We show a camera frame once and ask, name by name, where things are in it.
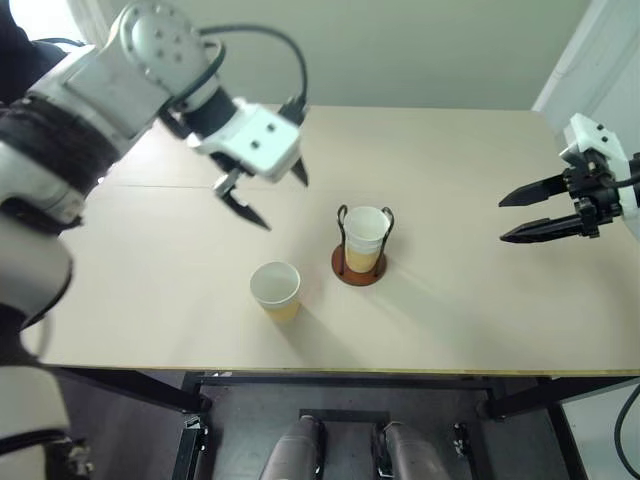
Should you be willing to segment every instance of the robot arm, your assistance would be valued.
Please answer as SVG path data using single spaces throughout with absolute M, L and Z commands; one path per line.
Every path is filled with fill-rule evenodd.
M 277 32 L 301 60 L 303 91 L 276 114 L 231 99 L 216 75 L 224 46 L 201 34 L 239 29 L 274 33 L 254 25 L 198 31 L 172 6 L 131 4 L 105 48 L 69 55 L 0 112 L 1 478 L 86 478 L 86 448 L 66 437 L 55 380 L 24 350 L 20 331 L 70 283 L 72 259 L 58 235 L 81 223 L 87 195 L 156 118 L 225 171 L 215 193 L 260 226 L 268 228 L 232 194 L 241 175 L 275 183 L 291 170 L 307 184 L 299 132 L 307 80 L 299 49 Z
M 499 205 L 526 206 L 569 192 L 576 213 L 525 223 L 500 238 L 513 243 L 547 242 L 573 235 L 596 238 L 600 225 L 622 216 L 640 241 L 640 154 L 627 160 L 617 135 L 581 114 L 571 118 L 565 138 L 568 147 L 560 157 L 569 168 L 517 188 Z
M 242 174 L 277 182 L 294 165 L 306 182 L 299 174 L 298 125 L 260 105 L 232 100 L 216 76 L 224 47 L 217 44 L 212 62 L 211 45 L 171 6 L 129 5 L 104 49 L 85 47 L 67 57 L 0 120 L 0 203 L 15 197 L 27 205 L 12 202 L 11 208 L 45 214 L 39 222 L 51 229 L 73 226 L 89 191 L 160 117 L 227 171 L 218 196 L 268 228 L 231 191 Z M 296 99 L 298 113 L 304 101 Z

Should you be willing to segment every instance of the table leg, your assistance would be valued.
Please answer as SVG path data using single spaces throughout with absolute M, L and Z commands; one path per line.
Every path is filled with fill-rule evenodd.
M 640 377 L 563 377 L 551 380 L 502 398 L 482 402 L 479 413 L 492 419 L 503 419 L 533 410 L 549 407 L 558 402 L 598 393 L 599 390 L 620 387 Z
M 202 417 L 185 422 L 171 480 L 193 480 L 200 453 L 207 448 L 209 428 Z
M 199 391 L 175 388 L 135 370 L 63 367 L 55 369 L 55 372 L 126 397 L 183 413 L 204 413 L 211 408 L 211 400 Z
M 493 480 L 495 474 L 480 422 L 474 420 L 456 423 L 453 426 L 453 433 L 456 438 L 453 442 L 456 453 L 469 462 L 472 480 Z
M 571 426 L 564 414 L 564 409 L 561 405 L 551 405 L 547 408 L 547 414 L 549 415 L 549 420 L 551 420 L 553 431 L 556 434 L 558 447 L 560 447 L 560 453 L 567 467 L 569 478 L 571 480 L 589 480 L 584 464 L 582 463 L 580 450 L 578 449 L 575 438 L 573 438 Z

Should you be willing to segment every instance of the paper cup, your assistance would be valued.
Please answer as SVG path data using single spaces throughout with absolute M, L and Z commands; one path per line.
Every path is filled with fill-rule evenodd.
M 271 262 L 262 265 L 251 276 L 253 297 L 276 321 L 291 320 L 298 313 L 300 273 L 293 265 Z
M 378 261 L 389 218 L 375 207 L 356 207 L 344 218 L 347 266 L 356 273 L 370 271 Z

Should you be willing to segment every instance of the round coaster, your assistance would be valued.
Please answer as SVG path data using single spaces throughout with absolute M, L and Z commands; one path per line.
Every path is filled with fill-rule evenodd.
M 383 253 L 382 258 L 380 259 L 380 274 L 378 276 L 374 275 L 375 268 L 366 273 L 354 272 L 349 269 L 347 262 L 344 263 L 344 274 L 340 275 L 340 268 L 342 267 L 342 252 L 342 245 L 338 245 L 331 255 L 331 267 L 333 268 L 333 273 L 336 274 L 336 277 L 344 283 L 348 283 L 349 285 L 356 287 L 366 287 L 367 285 L 371 285 L 380 280 L 384 276 L 384 272 L 387 270 L 387 257 Z

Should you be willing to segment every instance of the table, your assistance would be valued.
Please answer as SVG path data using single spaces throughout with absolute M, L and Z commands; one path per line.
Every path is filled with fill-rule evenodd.
M 533 112 L 314 107 L 310 175 L 239 195 L 268 233 L 213 198 L 206 157 L 154 127 L 64 234 L 74 281 L 53 313 L 47 363 L 126 368 L 597 374 L 640 368 L 640 249 L 602 238 L 513 245 L 500 234 L 572 212 L 568 196 L 497 207 L 563 162 Z M 355 288 L 330 267 L 338 206 L 389 206 L 389 268 Z M 303 308 L 271 322 L 249 278 L 296 265 Z M 27 333 L 27 343 L 39 333 Z

